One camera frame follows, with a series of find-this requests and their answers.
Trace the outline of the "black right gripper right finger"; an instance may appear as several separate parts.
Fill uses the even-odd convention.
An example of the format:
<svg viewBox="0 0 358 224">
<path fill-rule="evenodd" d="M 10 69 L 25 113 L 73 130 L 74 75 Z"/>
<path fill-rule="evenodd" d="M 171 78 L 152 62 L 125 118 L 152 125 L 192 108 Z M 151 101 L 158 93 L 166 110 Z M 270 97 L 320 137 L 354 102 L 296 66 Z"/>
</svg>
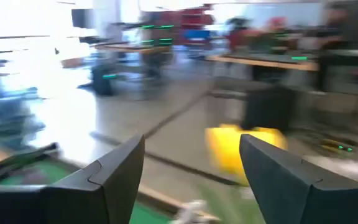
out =
<svg viewBox="0 0 358 224">
<path fill-rule="evenodd" d="M 239 154 L 266 223 L 358 224 L 358 182 L 249 134 Z"/>
</svg>

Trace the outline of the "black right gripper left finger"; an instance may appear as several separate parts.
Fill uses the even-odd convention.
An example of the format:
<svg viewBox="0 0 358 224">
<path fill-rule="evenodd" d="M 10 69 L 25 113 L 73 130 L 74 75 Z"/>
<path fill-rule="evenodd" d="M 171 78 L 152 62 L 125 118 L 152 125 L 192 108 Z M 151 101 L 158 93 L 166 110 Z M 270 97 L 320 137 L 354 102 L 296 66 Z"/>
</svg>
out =
<svg viewBox="0 0 358 224">
<path fill-rule="evenodd" d="M 0 177 L 39 159 L 56 144 L 0 161 Z M 129 223 L 137 198 L 145 138 L 134 136 L 52 184 L 0 185 L 0 223 Z"/>
</svg>

